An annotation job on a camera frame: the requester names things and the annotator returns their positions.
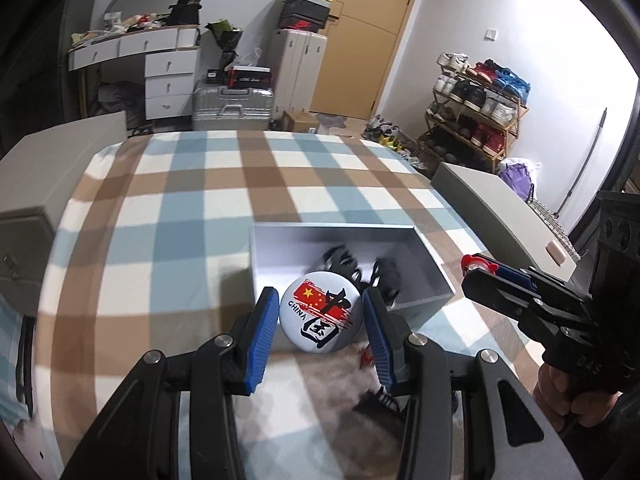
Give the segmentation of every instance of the yellow door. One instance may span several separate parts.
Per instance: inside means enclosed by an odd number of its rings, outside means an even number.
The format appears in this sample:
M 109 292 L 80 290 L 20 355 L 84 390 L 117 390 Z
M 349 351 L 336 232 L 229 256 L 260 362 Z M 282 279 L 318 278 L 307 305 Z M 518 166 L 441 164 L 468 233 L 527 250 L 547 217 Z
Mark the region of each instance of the yellow door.
M 369 119 L 411 0 L 334 0 L 311 109 Z

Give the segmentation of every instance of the round badge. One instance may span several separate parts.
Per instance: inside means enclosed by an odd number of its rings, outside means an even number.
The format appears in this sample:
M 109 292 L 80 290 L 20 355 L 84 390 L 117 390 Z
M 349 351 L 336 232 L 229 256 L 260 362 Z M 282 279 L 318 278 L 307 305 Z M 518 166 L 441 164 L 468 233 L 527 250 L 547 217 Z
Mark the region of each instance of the round badge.
M 328 354 L 356 337 L 364 311 L 358 289 L 333 272 L 310 272 L 289 285 L 280 301 L 282 330 L 301 350 Z

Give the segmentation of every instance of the wooden shoe rack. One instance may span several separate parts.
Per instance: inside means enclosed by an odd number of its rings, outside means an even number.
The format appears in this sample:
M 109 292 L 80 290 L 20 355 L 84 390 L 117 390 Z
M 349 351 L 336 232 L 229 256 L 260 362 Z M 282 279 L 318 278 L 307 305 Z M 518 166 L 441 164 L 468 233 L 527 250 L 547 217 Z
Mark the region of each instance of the wooden shoe rack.
M 498 130 L 499 132 L 503 132 L 505 134 L 504 148 L 500 150 L 500 152 L 498 152 L 497 155 L 491 155 L 487 153 L 484 149 L 480 148 L 479 146 L 476 146 L 470 140 L 465 139 L 465 137 L 461 136 L 459 133 L 456 133 L 454 130 L 452 130 L 447 125 L 447 123 L 443 121 L 439 121 L 435 117 L 425 114 L 425 120 L 427 121 L 427 124 L 429 126 L 427 133 L 430 133 L 431 131 L 433 131 L 433 129 L 436 126 L 439 126 L 442 130 L 444 130 L 448 134 L 455 137 L 455 139 L 458 142 L 462 144 L 466 144 L 467 146 L 470 146 L 476 153 L 479 153 L 485 158 L 487 158 L 491 162 L 491 172 L 495 173 L 498 167 L 498 163 L 507 157 L 507 154 L 509 152 L 511 145 L 518 138 L 518 133 L 520 131 L 520 120 L 524 117 L 524 115 L 528 113 L 529 107 L 524 105 L 520 101 L 519 97 L 509 94 L 507 92 L 504 92 L 503 90 L 498 89 L 492 85 L 480 82 L 463 73 L 456 72 L 455 70 L 450 68 L 441 67 L 441 69 L 442 69 L 442 73 L 445 75 L 455 76 L 458 79 L 472 82 L 473 84 L 482 87 L 488 94 L 493 94 L 492 97 L 495 96 L 494 98 L 496 97 L 502 98 L 503 100 L 514 103 L 516 105 L 516 110 L 518 111 L 518 113 L 516 114 L 516 117 L 514 118 L 513 121 L 511 121 L 510 124 L 507 124 L 506 126 L 502 126 L 501 124 L 498 124 L 496 121 L 494 121 L 491 117 L 487 117 L 486 115 L 483 115 L 480 112 L 473 110 L 473 108 L 470 108 L 464 103 L 459 103 L 456 100 L 451 99 L 449 96 L 446 96 L 444 94 L 441 94 L 433 90 L 433 99 L 438 104 L 456 105 L 451 107 L 455 113 L 456 121 L 460 119 L 460 115 L 464 114 L 468 117 L 471 117 L 473 120 L 477 121 L 478 123 L 487 124 L 488 126 L 494 128 L 495 130 Z M 438 160 L 443 161 L 443 158 L 437 153 L 435 153 L 431 148 L 429 148 L 424 142 L 419 141 L 418 144 L 425 152 L 428 152 L 430 155 L 434 156 Z

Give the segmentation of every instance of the white suitcase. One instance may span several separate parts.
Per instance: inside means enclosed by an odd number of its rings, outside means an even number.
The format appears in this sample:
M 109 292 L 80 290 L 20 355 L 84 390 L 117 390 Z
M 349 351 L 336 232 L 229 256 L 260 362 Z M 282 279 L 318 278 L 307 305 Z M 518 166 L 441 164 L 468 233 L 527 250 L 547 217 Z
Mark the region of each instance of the white suitcase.
M 273 114 L 285 110 L 308 112 L 314 96 L 326 37 L 300 30 L 276 30 L 271 37 L 267 62 L 273 72 Z

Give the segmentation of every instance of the metal screw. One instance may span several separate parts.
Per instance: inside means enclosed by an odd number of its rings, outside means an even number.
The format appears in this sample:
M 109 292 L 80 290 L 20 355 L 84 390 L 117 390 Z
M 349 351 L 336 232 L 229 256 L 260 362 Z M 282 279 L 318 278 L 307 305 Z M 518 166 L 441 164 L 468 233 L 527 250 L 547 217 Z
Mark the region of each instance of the metal screw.
M 409 343 L 414 346 L 425 346 L 428 342 L 429 339 L 423 334 L 411 334 L 409 336 Z
M 498 354 L 490 348 L 485 348 L 480 352 L 480 358 L 487 363 L 495 363 L 498 360 Z
M 234 339 L 229 334 L 220 334 L 216 336 L 213 342 L 216 344 L 216 346 L 227 348 L 233 344 Z
M 160 361 L 162 354 L 158 350 L 149 350 L 142 356 L 142 360 L 148 365 L 154 365 Z

